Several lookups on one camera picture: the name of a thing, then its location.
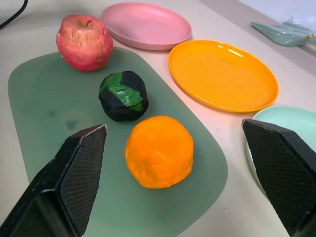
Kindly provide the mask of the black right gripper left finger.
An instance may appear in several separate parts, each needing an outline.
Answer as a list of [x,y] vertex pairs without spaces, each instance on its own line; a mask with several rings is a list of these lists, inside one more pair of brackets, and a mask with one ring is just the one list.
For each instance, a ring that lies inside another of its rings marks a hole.
[[99,188],[106,125],[81,130],[30,182],[0,237],[82,237]]

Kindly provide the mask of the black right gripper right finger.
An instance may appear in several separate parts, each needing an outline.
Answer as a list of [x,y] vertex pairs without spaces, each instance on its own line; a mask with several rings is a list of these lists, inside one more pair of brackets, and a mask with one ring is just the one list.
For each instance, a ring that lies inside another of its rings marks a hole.
[[294,131],[242,121],[260,185],[290,237],[316,237],[316,152]]

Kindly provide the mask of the light green plate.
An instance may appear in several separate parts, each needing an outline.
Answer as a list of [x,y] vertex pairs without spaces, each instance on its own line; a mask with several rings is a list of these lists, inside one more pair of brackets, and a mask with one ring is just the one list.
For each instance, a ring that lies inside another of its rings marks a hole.
[[316,113],[263,109],[244,129],[248,162],[263,193],[308,193],[316,183]]

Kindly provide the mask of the orange fruit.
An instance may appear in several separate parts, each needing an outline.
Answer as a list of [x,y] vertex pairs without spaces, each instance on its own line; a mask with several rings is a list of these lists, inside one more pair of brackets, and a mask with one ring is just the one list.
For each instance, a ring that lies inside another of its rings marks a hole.
[[194,141],[176,119],[155,116],[138,123],[125,147],[126,165],[145,188],[169,188],[191,172]]

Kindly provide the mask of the orange plate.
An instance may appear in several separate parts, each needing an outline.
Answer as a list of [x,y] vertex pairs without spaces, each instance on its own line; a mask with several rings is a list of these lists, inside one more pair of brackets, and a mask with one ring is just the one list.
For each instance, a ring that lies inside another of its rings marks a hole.
[[168,68],[184,92],[219,110],[258,111],[278,96],[277,80],[264,63],[223,42],[183,42],[170,51]]

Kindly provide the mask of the pink plate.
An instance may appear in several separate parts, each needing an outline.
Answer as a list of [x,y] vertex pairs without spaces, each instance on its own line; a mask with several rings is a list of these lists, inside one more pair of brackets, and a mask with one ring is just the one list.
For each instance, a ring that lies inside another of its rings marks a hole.
[[167,8],[141,2],[108,6],[101,14],[113,38],[144,50],[169,50],[192,35],[189,22]]

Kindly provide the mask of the green cutting mat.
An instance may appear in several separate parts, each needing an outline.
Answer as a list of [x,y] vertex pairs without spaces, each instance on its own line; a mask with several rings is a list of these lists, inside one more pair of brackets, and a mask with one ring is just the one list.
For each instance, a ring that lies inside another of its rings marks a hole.
[[[172,117],[194,140],[193,168],[170,188],[147,189],[136,181],[124,157],[136,122],[115,122],[102,109],[102,80],[123,71],[135,72],[145,83],[149,107],[144,118]],[[202,219],[226,184],[226,158],[208,129],[139,55],[115,48],[107,65],[90,73],[73,69],[59,53],[41,56],[13,70],[8,95],[29,179],[67,137],[87,127],[107,126],[99,190],[84,237],[211,236],[214,225]]]

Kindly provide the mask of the black and green wrapped ball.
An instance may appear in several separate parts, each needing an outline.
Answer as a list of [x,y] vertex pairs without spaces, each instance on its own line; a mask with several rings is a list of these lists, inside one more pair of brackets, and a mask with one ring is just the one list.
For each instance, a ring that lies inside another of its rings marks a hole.
[[144,81],[133,71],[106,76],[98,98],[105,114],[116,122],[135,121],[149,106]]

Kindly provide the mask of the red apple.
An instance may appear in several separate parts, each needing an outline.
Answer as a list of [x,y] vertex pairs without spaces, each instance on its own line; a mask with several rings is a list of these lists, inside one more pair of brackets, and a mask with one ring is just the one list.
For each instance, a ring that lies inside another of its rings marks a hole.
[[61,22],[56,45],[67,64],[76,70],[90,72],[106,65],[114,43],[99,18],[69,15]]

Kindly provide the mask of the pale green object top right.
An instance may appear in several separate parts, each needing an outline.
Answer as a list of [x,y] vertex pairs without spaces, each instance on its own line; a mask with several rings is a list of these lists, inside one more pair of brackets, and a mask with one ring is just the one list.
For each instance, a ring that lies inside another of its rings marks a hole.
[[278,24],[251,22],[251,26],[266,38],[281,46],[305,46],[306,44],[316,46],[316,31],[296,24],[293,17]]

